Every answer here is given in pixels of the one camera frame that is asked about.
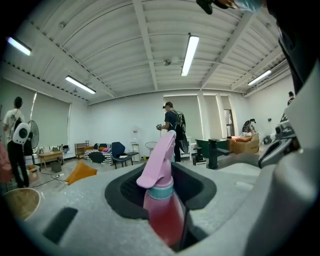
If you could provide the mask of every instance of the white plastic surface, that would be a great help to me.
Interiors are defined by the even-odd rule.
[[[260,168],[247,163],[235,163],[225,168],[217,170],[217,172],[240,174],[247,176],[259,176]]]

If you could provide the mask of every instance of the window blind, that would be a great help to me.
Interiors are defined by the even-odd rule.
[[[22,107],[20,111],[24,116],[24,121],[28,122],[30,120],[31,108],[35,96],[35,91],[27,89],[21,85],[8,81],[6,79],[0,79],[0,105],[2,105],[0,120],[2,120],[0,125],[0,136],[1,140],[5,143],[5,132],[3,129],[3,120],[6,113],[14,108],[14,101],[16,97],[22,98]]]
[[[203,134],[198,97],[196,95],[166,96],[163,99],[164,102],[171,102],[176,111],[184,114],[186,124],[185,134],[191,137],[191,143],[195,143],[196,139],[202,140]]]
[[[32,120],[39,129],[39,147],[68,144],[68,117],[70,104],[37,93]]]
[[[204,101],[208,115],[210,137],[212,139],[221,139],[221,120],[219,115],[217,98],[214,95],[205,95]]]

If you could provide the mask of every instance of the wooden shelf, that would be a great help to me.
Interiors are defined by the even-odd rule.
[[[75,157],[80,159],[84,157],[85,148],[89,147],[89,140],[86,140],[84,143],[75,143],[74,144],[74,153]]]

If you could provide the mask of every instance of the black stand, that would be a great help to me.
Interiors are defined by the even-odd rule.
[[[230,154],[229,150],[217,148],[217,142],[219,139],[211,138],[209,139],[209,169],[218,168],[218,156],[224,155],[228,156]]]

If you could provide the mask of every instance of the pink jacket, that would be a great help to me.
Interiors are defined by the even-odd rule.
[[[11,164],[8,157],[8,152],[0,141],[0,182],[7,183],[14,178],[11,170]]]

